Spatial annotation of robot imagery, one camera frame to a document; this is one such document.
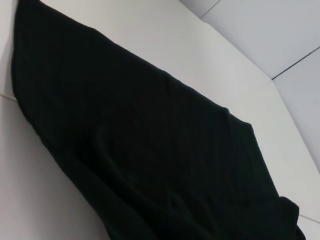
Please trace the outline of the black t-shirt with FREE print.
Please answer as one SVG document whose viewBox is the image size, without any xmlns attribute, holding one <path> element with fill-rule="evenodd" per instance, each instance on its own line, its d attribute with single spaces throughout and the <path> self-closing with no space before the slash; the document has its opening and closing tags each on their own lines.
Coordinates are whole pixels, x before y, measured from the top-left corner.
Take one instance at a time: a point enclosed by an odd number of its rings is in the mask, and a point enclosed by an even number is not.
<svg viewBox="0 0 320 240">
<path fill-rule="evenodd" d="M 252 126 L 97 30 L 18 0 L 11 77 L 110 240 L 306 240 Z"/>
</svg>

